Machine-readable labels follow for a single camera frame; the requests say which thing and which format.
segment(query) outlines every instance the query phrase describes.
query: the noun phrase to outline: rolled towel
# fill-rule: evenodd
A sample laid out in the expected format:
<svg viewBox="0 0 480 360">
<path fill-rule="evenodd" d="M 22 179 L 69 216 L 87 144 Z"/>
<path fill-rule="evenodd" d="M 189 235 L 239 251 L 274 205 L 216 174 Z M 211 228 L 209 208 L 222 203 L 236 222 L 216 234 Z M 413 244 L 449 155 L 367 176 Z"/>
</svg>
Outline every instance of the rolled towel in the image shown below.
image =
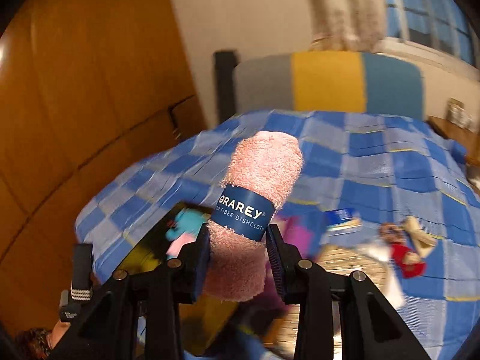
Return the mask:
<svg viewBox="0 0 480 360">
<path fill-rule="evenodd" d="M 207 226 L 211 259 L 205 292 L 243 302 L 263 291 L 266 226 L 302 169 L 295 137 L 260 131 L 241 141 L 221 186 L 224 192 Z"/>
</svg>

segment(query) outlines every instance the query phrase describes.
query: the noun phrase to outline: metal screw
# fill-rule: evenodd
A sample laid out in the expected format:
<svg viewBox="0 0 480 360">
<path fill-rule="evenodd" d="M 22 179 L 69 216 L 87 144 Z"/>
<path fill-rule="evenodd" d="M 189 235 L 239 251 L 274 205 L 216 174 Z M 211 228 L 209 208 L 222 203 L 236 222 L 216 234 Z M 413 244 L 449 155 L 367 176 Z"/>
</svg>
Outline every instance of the metal screw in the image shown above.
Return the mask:
<svg viewBox="0 0 480 360">
<path fill-rule="evenodd" d="M 170 268 L 178 268 L 182 266 L 182 261 L 180 259 L 169 259 L 167 265 Z"/>
<path fill-rule="evenodd" d="M 367 277 L 366 274 L 364 274 L 362 271 L 354 271 L 353 272 L 353 278 L 357 281 L 363 281 Z"/>
<path fill-rule="evenodd" d="M 124 278 L 126 278 L 128 275 L 127 271 L 123 270 L 123 269 L 117 269 L 113 274 L 113 278 L 115 280 L 123 280 Z"/>
<path fill-rule="evenodd" d="M 298 262 L 298 266 L 303 269 L 310 269 L 313 264 L 309 259 L 301 259 Z"/>
</svg>

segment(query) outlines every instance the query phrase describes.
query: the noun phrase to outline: blue label band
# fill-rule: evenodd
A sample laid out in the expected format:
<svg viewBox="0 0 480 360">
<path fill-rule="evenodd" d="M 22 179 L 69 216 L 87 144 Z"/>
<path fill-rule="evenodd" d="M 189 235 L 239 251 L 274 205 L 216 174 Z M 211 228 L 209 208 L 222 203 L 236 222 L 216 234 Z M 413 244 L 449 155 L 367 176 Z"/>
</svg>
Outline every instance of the blue label band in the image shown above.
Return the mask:
<svg viewBox="0 0 480 360">
<path fill-rule="evenodd" d="M 212 220 L 235 233 L 259 242 L 275 213 L 272 202 L 242 187 L 227 185 L 212 214 Z"/>
</svg>

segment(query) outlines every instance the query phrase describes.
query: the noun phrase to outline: windowsill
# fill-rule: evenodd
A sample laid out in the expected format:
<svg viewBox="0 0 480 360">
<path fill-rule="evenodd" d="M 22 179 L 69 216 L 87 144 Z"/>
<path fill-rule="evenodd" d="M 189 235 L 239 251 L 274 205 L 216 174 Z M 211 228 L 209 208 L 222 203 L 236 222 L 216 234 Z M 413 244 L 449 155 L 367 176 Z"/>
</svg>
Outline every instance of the windowsill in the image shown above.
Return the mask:
<svg viewBox="0 0 480 360">
<path fill-rule="evenodd" d="M 450 73 L 480 81 L 480 71 L 461 59 L 442 51 L 432 49 L 423 44 L 409 40 L 387 37 L 382 40 L 381 54 L 413 59 L 432 66 L 436 66 Z"/>
</svg>

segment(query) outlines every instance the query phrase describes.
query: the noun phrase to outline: blue checkered blanket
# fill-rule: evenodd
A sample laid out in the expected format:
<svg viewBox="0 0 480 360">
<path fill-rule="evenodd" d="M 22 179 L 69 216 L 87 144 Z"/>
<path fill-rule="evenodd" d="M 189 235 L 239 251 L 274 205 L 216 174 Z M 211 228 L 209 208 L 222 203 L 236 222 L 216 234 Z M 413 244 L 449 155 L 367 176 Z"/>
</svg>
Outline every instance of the blue checkered blanket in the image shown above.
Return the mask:
<svg viewBox="0 0 480 360">
<path fill-rule="evenodd" d="M 406 117 L 251 112 L 134 164 L 76 221 L 78 240 L 93 243 L 100 281 L 179 201 L 214 207 L 235 146 L 261 130 L 294 135 L 303 153 L 284 216 L 300 215 L 314 228 L 320 211 L 354 207 L 361 243 L 375 237 L 380 223 L 413 215 L 438 238 L 424 276 L 399 275 L 406 299 L 399 313 L 432 359 L 450 360 L 480 314 L 480 202 L 457 145 Z"/>
</svg>

